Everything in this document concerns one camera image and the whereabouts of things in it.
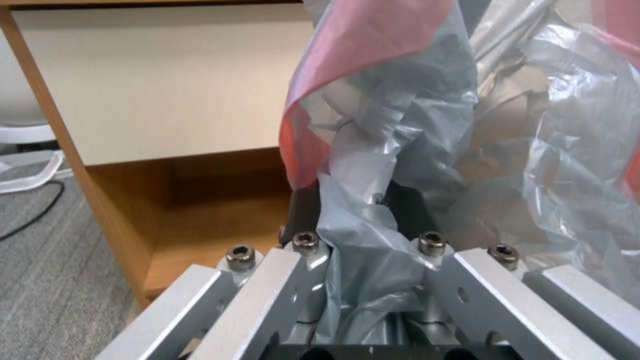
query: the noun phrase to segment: black metal part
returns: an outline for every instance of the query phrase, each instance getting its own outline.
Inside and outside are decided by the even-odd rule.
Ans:
[[[262,360],[477,360],[519,359],[509,346],[464,348],[455,346],[277,345]]]
[[[491,4],[491,0],[458,0],[458,3],[465,21],[467,35],[471,37]]]
[[[422,194],[414,188],[401,186],[392,181],[383,203],[396,218],[398,232],[409,240],[417,238],[424,231],[437,229]]]
[[[297,233],[315,231],[320,217],[320,188],[318,182],[294,191],[289,202],[287,225],[280,241],[281,246]]]

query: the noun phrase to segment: wooden desk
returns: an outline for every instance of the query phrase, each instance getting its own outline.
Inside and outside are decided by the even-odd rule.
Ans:
[[[192,263],[276,243],[278,126],[312,29],[301,4],[94,8],[115,3],[0,0],[0,25],[146,306]]]

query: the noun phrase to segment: gray carpet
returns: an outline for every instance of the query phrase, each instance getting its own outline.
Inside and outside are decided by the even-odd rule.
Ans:
[[[129,314],[132,292],[84,195],[73,177],[63,182],[50,213],[0,242],[0,359],[90,359]],[[57,191],[50,184],[0,195],[0,234],[35,216]]]

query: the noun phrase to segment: hex socket screw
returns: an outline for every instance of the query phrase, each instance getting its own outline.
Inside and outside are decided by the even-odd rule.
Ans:
[[[431,257],[442,256],[447,248],[447,242],[443,234],[426,231],[418,235],[418,251]]]
[[[236,245],[227,250],[225,257],[231,270],[247,271],[255,266],[255,250],[249,245]]]
[[[513,271],[518,268],[518,260],[520,259],[520,256],[518,255],[518,251],[510,245],[499,243],[489,246],[487,254],[509,271]]]
[[[320,239],[312,231],[297,233],[293,236],[293,249],[302,255],[312,255],[318,251]]]

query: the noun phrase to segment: wooden desk leg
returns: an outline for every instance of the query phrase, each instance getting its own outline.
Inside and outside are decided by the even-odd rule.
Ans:
[[[127,208],[131,206],[123,203],[127,201],[126,197],[105,192],[101,184],[84,167],[73,140],[62,121],[60,112],[8,6],[0,6],[0,27],[18,59],[42,112],[56,135],[129,285],[140,305],[146,307],[149,300],[144,294],[143,283],[152,259],[153,244],[148,238],[142,237],[131,224],[127,212]]]

